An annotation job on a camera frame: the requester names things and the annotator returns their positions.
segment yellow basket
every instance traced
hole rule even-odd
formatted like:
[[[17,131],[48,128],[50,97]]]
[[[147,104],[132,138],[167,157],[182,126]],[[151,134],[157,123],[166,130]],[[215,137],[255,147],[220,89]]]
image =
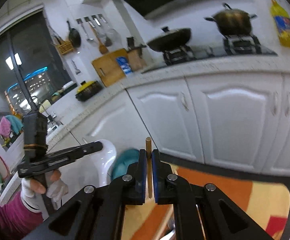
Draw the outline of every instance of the yellow basket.
[[[70,53],[74,50],[74,47],[70,41],[64,41],[61,45],[56,45],[56,48],[60,52],[60,54],[65,55],[67,53]]]

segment human hand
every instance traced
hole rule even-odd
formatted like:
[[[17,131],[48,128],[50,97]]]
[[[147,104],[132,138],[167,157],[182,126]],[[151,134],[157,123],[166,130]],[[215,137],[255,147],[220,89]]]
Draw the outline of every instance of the human hand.
[[[24,178],[21,181],[21,200],[24,206],[32,212],[40,212],[39,201],[36,194],[45,194],[54,202],[68,193],[68,186],[60,179],[61,172],[59,170],[45,173],[46,181],[51,184],[46,188],[37,180],[32,178]]]

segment window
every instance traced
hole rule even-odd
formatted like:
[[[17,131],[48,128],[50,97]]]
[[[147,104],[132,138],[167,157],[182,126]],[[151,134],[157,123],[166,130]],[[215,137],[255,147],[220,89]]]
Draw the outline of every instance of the window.
[[[10,41],[18,66],[12,63]],[[29,113],[30,97],[38,107],[45,100],[52,104],[53,93],[69,81],[42,12],[0,36],[0,121],[6,115]]]

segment cooking oil bottle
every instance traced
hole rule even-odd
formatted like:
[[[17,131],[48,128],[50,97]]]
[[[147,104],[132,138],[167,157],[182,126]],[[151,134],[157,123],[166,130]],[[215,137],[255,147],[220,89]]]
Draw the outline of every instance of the cooking oil bottle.
[[[276,0],[272,0],[270,12],[277,27],[280,44],[285,47],[290,47],[290,17],[288,13]]]

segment black baseboard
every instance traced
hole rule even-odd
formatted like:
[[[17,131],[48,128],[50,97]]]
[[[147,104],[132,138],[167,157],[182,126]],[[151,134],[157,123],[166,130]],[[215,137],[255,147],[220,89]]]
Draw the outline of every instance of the black baseboard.
[[[248,173],[248,172],[243,172],[243,171],[233,171],[229,169],[224,169],[220,167],[215,167],[215,166],[210,166],[210,165],[205,165],[201,163],[196,163],[196,162],[180,159],[180,158],[173,157],[164,153],[160,154],[160,159],[164,162],[168,162],[168,163],[182,166],[185,168],[202,171],[202,172],[210,173],[214,175],[230,177],[234,179],[246,179],[246,180],[254,180],[254,181],[282,183],[288,188],[289,193],[290,193],[290,177],[254,174],[254,173]],[[289,208],[287,223],[285,226],[284,233],[281,237],[281,240],[289,240],[289,239],[290,239],[290,208]]]

